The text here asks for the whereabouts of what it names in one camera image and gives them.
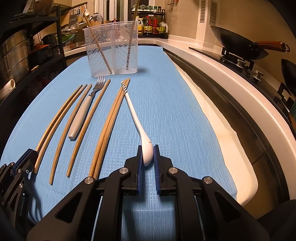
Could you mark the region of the chopstick in holder left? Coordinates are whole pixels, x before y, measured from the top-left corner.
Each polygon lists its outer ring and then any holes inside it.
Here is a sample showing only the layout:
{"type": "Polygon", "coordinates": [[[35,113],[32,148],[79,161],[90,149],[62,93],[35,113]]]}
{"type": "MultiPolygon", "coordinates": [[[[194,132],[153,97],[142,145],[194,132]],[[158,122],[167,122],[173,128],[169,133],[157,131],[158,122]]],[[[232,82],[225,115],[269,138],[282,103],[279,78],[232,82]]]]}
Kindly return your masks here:
{"type": "Polygon", "coordinates": [[[101,54],[101,56],[102,56],[102,58],[103,58],[103,60],[104,60],[104,62],[105,62],[105,64],[106,64],[106,66],[107,66],[107,69],[108,69],[109,73],[112,74],[111,67],[109,66],[109,64],[108,64],[108,62],[107,62],[107,59],[106,59],[106,57],[105,57],[105,55],[104,55],[104,53],[103,53],[103,51],[102,51],[102,48],[100,47],[99,41],[98,41],[98,39],[97,39],[95,33],[93,32],[93,29],[91,28],[90,22],[89,22],[88,18],[86,17],[85,13],[83,13],[83,17],[84,17],[85,20],[86,20],[86,24],[87,24],[88,27],[90,28],[90,33],[92,34],[92,37],[93,37],[93,39],[94,39],[94,41],[95,41],[95,43],[96,43],[96,45],[97,45],[97,47],[98,47],[98,51],[100,52],[100,54],[101,54]]]}

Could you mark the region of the stainless steel pot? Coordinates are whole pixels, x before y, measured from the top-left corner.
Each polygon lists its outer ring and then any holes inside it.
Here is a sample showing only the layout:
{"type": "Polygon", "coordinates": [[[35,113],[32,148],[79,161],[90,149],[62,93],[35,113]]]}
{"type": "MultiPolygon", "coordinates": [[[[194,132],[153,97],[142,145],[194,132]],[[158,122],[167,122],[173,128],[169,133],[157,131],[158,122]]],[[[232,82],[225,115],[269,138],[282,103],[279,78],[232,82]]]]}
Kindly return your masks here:
{"type": "Polygon", "coordinates": [[[27,31],[20,30],[1,45],[1,87],[9,80],[16,83],[29,73],[27,31]]]}

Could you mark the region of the white ceramic spoon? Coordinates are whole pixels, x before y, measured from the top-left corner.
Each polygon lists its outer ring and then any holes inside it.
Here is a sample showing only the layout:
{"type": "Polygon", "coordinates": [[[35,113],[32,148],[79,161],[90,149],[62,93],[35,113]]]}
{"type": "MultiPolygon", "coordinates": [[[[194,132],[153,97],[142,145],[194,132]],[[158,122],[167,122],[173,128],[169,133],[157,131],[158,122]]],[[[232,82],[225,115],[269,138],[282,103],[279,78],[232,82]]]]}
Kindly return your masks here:
{"type": "Polygon", "coordinates": [[[137,113],[133,107],[132,101],[131,101],[130,96],[128,94],[126,85],[124,84],[123,81],[121,82],[121,87],[123,89],[126,102],[128,104],[130,113],[132,115],[132,119],[134,121],[134,124],[135,124],[137,131],[139,133],[139,136],[140,136],[140,140],[141,140],[141,144],[142,144],[142,158],[144,161],[144,165],[148,166],[151,163],[151,161],[153,160],[153,156],[154,156],[152,142],[151,142],[149,136],[146,134],[144,128],[142,127],[142,124],[140,123],[140,121],[138,119],[137,113]]]}

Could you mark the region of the black gas stove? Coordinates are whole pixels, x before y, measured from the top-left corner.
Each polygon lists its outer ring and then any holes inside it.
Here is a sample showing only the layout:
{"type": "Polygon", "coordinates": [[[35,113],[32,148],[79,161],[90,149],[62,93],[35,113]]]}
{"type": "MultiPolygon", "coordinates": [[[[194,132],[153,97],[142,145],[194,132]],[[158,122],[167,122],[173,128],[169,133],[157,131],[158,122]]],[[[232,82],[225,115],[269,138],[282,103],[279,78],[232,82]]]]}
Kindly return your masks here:
{"type": "Polygon", "coordinates": [[[290,113],[290,109],[292,108],[294,101],[291,98],[291,92],[284,83],[281,83],[278,89],[274,89],[274,87],[267,82],[264,73],[260,72],[259,70],[253,71],[250,69],[253,66],[253,63],[245,61],[244,59],[231,53],[226,52],[226,54],[216,54],[194,47],[189,47],[189,49],[221,63],[225,67],[244,78],[261,94],[263,94],[284,117],[285,121],[287,121],[289,125],[292,126],[292,129],[295,129],[295,118],[290,113]]]}

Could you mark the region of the chopstick in holder right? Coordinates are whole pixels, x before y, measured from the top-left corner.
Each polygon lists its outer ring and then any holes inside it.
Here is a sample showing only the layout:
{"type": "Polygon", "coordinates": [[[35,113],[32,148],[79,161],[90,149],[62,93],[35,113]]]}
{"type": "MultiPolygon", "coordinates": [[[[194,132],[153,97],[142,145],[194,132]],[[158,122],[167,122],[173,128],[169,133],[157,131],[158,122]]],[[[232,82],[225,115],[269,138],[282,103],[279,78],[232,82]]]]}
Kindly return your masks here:
{"type": "Polygon", "coordinates": [[[130,38],[129,38],[129,44],[128,44],[128,52],[127,52],[127,60],[126,60],[126,70],[129,69],[129,64],[130,64],[130,51],[131,51],[131,47],[132,47],[132,40],[133,40],[133,30],[134,30],[134,26],[135,26],[135,20],[137,17],[137,10],[139,7],[139,3],[140,0],[137,0],[137,4],[135,6],[135,11],[133,14],[133,19],[132,19],[132,27],[131,27],[131,31],[130,31],[130,38]]]}

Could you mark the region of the blue table mat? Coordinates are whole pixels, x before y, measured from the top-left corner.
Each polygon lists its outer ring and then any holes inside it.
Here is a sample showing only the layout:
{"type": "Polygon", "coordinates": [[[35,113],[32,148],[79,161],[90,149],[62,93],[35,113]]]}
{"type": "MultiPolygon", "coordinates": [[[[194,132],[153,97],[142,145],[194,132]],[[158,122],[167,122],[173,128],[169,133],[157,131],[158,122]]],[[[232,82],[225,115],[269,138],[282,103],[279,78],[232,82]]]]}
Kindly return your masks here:
{"type": "MultiPolygon", "coordinates": [[[[112,75],[86,131],[70,178],[66,177],[76,142],[66,138],[53,185],[52,162],[61,134],[78,100],[62,119],[44,154],[33,183],[37,200],[30,203],[29,219],[40,221],[62,198],[89,174],[95,148],[121,81],[130,78],[128,93],[137,116],[153,145],[173,166],[189,176],[211,176],[234,199],[237,188],[226,168],[214,130],[191,89],[163,48],[138,47],[138,71],[112,75]]],[[[88,57],[82,57],[53,79],[33,100],[12,131],[1,156],[1,165],[16,161],[28,148],[35,149],[50,121],[79,85],[93,84],[88,57]]],[[[119,169],[137,154],[140,138],[124,99],[103,160],[100,178],[119,169]]],[[[156,191],[154,166],[145,167],[139,196],[124,198],[121,240],[175,240],[174,197],[156,191]]]]}

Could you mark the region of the black condiment rack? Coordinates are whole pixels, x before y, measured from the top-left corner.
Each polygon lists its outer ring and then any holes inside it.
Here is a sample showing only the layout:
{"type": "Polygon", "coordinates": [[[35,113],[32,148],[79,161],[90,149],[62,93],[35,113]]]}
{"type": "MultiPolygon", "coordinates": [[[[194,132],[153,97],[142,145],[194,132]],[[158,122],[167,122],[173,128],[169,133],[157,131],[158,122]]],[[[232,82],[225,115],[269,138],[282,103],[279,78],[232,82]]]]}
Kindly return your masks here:
{"type": "Polygon", "coordinates": [[[137,16],[143,18],[144,33],[139,38],[168,39],[169,27],[165,22],[166,12],[161,6],[139,5],[137,16]]]}

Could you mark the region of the clear plastic utensil holder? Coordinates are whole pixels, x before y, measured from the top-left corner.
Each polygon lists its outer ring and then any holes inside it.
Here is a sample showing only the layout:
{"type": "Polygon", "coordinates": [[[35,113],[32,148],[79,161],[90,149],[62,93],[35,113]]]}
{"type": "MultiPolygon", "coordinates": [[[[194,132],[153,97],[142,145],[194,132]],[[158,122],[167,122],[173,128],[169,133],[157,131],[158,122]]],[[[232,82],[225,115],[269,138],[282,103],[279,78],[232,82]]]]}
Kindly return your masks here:
{"type": "Polygon", "coordinates": [[[86,52],[91,75],[121,75],[137,72],[138,60],[138,22],[135,21],[132,47],[130,51],[129,69],[126,70],[126,60],[132,21],[114,22],[91,27],[95,33],[100,47],[111,67],[112,74],[98,51],[98,47],[90,33],[90,28],[84,29],[86,52]]]}

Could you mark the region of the white handled fork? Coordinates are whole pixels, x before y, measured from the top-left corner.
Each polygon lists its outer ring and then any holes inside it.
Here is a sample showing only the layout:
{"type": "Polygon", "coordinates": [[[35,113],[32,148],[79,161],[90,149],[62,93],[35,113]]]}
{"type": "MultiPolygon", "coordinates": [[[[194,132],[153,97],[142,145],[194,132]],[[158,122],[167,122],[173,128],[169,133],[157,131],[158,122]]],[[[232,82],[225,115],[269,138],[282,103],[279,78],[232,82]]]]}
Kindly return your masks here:
{"type": "Polygon", "coordinates": [[[81,129],[81,126],[83,124],[83,121],[86,118],[86,115],[88,113],[88,110],[92,104],[92,101],[95,97],[95,94],[101,90],[105,85],[105,76],[101,75],[98,77],[97,82],[95,86],[93,87],[92,92],[85,98],[81,106],[79,107],[74,120],[70,126],[68,137],[70,140],[75,140],[79,130],[81,129]]]}

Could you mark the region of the chopstick in holder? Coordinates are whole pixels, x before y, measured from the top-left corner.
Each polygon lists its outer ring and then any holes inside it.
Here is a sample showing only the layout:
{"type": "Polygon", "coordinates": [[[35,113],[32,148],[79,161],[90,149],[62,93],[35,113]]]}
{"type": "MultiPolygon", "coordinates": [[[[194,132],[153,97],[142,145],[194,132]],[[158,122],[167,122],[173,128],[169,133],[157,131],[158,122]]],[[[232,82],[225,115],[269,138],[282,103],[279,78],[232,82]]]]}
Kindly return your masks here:
{"type": "Polygon", "coordinates": [[[135,26],[135,20],[137,17],[137,10],[139,7],[139,3],[140,0],[137,0],[137,4],[135,6],[135,11],[133,14],[133,19],[132,19],[132,27],[131,27],[131,31],[130,31],[130,38],[129,38],[129,44],[128,44],[128,52],[127,52],[127,60],[126,60],[126,70],[129,69],[129,64],[130,64],[130,51],[131,51],[131,47],[132,47],[132,40],[133,40],[133,30],[134,30],[134,26],[135,26]]]}
{"type": "Polygon", "coordinates": [[[106,66],[107,66],[107,69],[108,69],[109,73],[112,74],[111,67],[109,66],[109,64],[108,64],[108,62],[107,62],[107,59],[106,59],[106,57],[105,57],[105,55],[104,55],[104,53],[103,53],[103,51],[102,51],[102,48],[100,47],[99,41],[98,41],[98,39],[97,39],[95,33],[93,32],[93,29],[91,28],[90,22],[89,22],[88,18],[86,17],[85,13],[83,13],[83,17],[84,17],[85,20],[86,20],[86,24],[87,24],[88,27],[90,28],[90,33],[92,34],[92,37],[93,37],[93,39],[94,39],[94,41],[95,41],[95,43],[96,43],[96,45],[97,45],[97,47],[98,47],[98,51],[100,52],[100,54],[101,54],[101,56],[102,56],[102,58],[103,58],[103,60],[104,60],[104,62],[105,62],[105,64],[106,64],[106,66]]]}

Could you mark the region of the black metal shelf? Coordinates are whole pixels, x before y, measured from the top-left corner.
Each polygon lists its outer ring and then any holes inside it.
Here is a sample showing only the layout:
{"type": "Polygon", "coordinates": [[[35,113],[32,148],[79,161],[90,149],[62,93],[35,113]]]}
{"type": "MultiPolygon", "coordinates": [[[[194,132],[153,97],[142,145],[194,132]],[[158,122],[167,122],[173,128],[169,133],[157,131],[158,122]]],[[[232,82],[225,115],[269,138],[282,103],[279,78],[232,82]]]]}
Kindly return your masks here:
{"type": "Polygon", "coordinates": [[[59,54],[60,58],[63,59],[65,54],[62,46],[61,16],[66,14],[67,11],[86,3],[85,1],[67,8],[62,7],[60,4],[53,4],[48,15],[38,16],[34,14],[16,15],[16,12],[21,9],[21,4],[25,4],[25,1],[1,1],[1,43],[19,30],[26,30],[27,37],[31,42],[34,35],[41,32],[46,27],[55,24],[60,51],[59,54]]]}

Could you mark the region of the yellow oil bottle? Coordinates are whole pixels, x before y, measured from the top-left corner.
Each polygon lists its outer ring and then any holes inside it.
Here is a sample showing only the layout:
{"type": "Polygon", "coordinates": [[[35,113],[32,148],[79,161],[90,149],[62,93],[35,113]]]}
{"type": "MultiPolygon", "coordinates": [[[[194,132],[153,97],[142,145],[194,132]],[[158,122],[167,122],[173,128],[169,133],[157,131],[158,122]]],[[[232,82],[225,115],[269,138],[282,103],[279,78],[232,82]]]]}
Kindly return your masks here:
{"type": "Polygon", "coordinates": [[[138,35],[142,36],[144,33],[144,22],[143,18],[140,18],[139,16],[136,17],[136,20],[138,22],[138,35]]]}

